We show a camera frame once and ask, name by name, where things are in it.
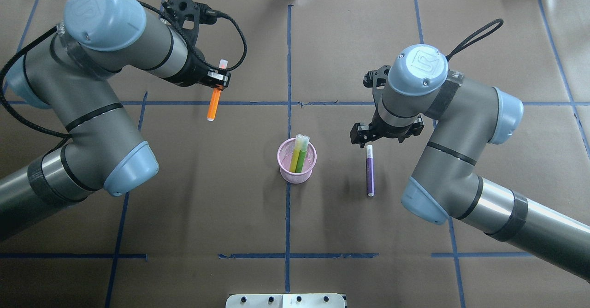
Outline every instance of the orange marker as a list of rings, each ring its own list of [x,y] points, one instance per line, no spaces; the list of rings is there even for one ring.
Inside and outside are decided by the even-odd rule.
[[[227,68],[227,60],[219,61],[219,68]],[[221,89],[214,88],[213,95],[211,95],[211,102],[209,102],[209,111],[207,112],[207,121],[214,121],[215,114],[217,114],[217,105],[219,105],[219,97],[221,96]]]

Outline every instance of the wire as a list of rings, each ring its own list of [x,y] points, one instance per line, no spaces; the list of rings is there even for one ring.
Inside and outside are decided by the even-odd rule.
[[[494,27],[492,30],[490,30],[487,33],[485,33],[484,35],[481,35],[480,37],[478,37],[478,38],[474,39],[473,41],[471,41],[472,38],[476,37],[477,35],[479,35],[480,33],[482,33],[485,29],[488,29],[489,27],[493,26],[494,24],[498,24],[498,25],[496,27]],[[498,30],[500,27],[502,27],[502,24],[504,24],[504,20],[502,20],[501,18],[496,18],[496,20],[493,20],[492,22],[489,22],[485,26],[483,26],[480,29],[478,29],[478,31],[476,31],[473,34],[469,35],[466,39],[464,39],[461,43],[459,43],[459,45],[457,45],[457,47],[455,47],[455,49],[453,51],[451,51],[451,53],[449,53],[447,55],[447,62],[450,61],[451,58],[453,56],[455,56],[455,54],[458,54],[459,52],[463,51],[467,46],[470,46],[470,45],[472,45],[473,43],[475,43],[477,41],[481,41],[485,37],[488,37],[489,35],[491,35],[491,33],[493,33],[494,31]]]
[[[4,65],[4,67],[0,71],[0,83],[2,81],[4,81],[4,77],[6,77],[6,74],[8,73],[10,68],[15,64],[15,62],[17,62],[17,60],[19,60],[19,58],[24,56],[27,52],[29,52],[32,48],[39,45],[45,39],[49,38],[56,31],[57,31],[57,27],[53,27],[50,30],[47,30],[43,35],[41,35],[37,39],[35,39],[35,41],[32,41],[29,45],[23,47],[23,49],[18,51],[17,54],[13,55],[12,58],[10,58],[10,60],[8,60],[6,65]],[[2,90],[2,88],[0,88],[0,103],[2,103],[2,106],[4,106],[4,108],[8,111],[8,113],[10,115],[12,115],[18,121],[20,121],[23,125],[26,125],[27,127],[31,128],[31,129],[34,129],[34,130],[44,133],[44,134],[57,136],[57,137],[61,137],[61,138],[70,138],[71,137],[70,134],[59,133],[59,132],[56,132],[53,130],[49,130],[49,129],[46,129],[45,127],[39,126],[39,125],[34,124],[31,121],[28,121],[27,119],[25,119],[16,110],[14,110],[14,108],[10,104],[8,104],[8,101],[6,100],[6,96],[4,95],[4,91]]]
[[[236,27],[238,34],[240,34],[240,38],[242,38],[242,44],[244,45],[244,52],[242,53],[242,57],[240,58],[240,60],[238,60],[237,64],[235,64],[234,66],[232,66],[230,68],[219,68],[215,65],[208,63],[204,58],[201,57],[200,54],[198,54],[198,52],[195,50],[194,46],[190,46],[191,42],[188,39],[188,37],[186,37],[186,34],[184,33],[183,29],[176,25],[176,23],[172,20],[172,18],[168,15],[168,13],[160,11],[156,7],[146,4],[143,1],[138,1],[138,2],[139,2],[139,4],[141,4],[141,6],[147,8],[153,12],[156,12],[157,14],[160,14],[160,16],[162,18],[164,18],[164,20],[168,21],[168,23],[170,23],[171,27],[174,28],[174,30],[183,38],[183,40],[186,43],[186,47],[190,50],[190,53],[194,54],[196,56],[196,58],[200,62],[202,62],[205,66],[207,66],[208,68],[215,69],[216,71],[229,72],[229,71],[233,71],[234,69],[238,68],[242,64],[242,62],[244,62],[244,59],[246,58],[246,54],[248,52],[248,46],[246,45],[246,39],[244,37],[244,33],[242,33],[242,29],[240,29],[240,27],[238,26],[238,23],[233,18],[231,18],[231,16],[225,14],[224,12],[218,12],[219,18],[225,18],[226,20],[229,20],[230,22],[232,22],[234,27]]]

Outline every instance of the light blue plastic cap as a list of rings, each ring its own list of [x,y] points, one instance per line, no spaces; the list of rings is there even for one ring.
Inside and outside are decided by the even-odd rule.
[[[447,79],[447,58],[434,46],[416,44],[398,55],[388,73],[389,85],[406,96],[423,96]]]
[[[116,51],[133,44],[146,27],[146,14],[136,0],[68,0],[64,23],[68,33],[97,51]]]
[[[498,121],[494,135],[488,143],[502,144],[512,136],[520,124],[525,107],[518,98],[496,87],[494,89],[498,94]]]
[[[402,205],[414,215],[437,225],[444,224],[449,218],[440,204],[412,177],[402,195]]]
[[[46,110],[51,106],[43,102],[32,91],[31,86],[25,77],[25,57],[21,57],[12,65],[8,73],[6,73],[6,83],[14,91],[17,96],[23,98],[27,104],[36,108]]]
[[[105,180],[105,189],[112,196],[120,196],[148,181],[159,169],[148,142],[141,142],[112,170]]]

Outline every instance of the green marker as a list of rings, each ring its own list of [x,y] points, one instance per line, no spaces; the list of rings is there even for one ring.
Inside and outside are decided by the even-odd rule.
[[[299,158],[297,159],[297,167],[295,168],[295,173],[301,173],[303,169],[303,163],[305,162],[305,155],[307,154],[307,145],[309,144],[309,136],[303,136],[303,145],[301,146],[301,151],[299,152]]]
[[[299,152],[301,151],[301,145],[303,144],[303,135],[297,134],[295,138],[295,148],[293,148],[293,157],[291,158],[291,166],[289,166],[289,172],[295,173],[297,169],[297,160],[299,159]]]

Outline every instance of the marker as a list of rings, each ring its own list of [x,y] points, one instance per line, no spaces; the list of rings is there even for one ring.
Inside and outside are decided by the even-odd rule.
[[[219,61],[219,68],[227,68],[227,60]],[[219,105],[219,97],[221,96],[221,89],[213,88],[213,95],[211,95],[211,102],[209,102],[209,111],[207,111],[207,121],[214,121],[217,114],[217,105]]]
[[[303,144],[303,135],[297,134],[295,138],[295,147],[293,148],[293,157],[291,158],[291,166],[289,166],[289,172],[295,173],[297,169],[297,160],[299,159],[299,152],[301,151],[301,145]]]
[[[373,175],[373,146],[367,146],[367,196],[375,196],[375,176]]]
[[[299,158],[297,159],[297,167],[295,173],[301,173],[303,170],[303,163],[305,163],[305,155],[307,154],[307,145],[309,144],[309,136],[303,136],[303,144],[301,145],[301,151],[299,152]]]

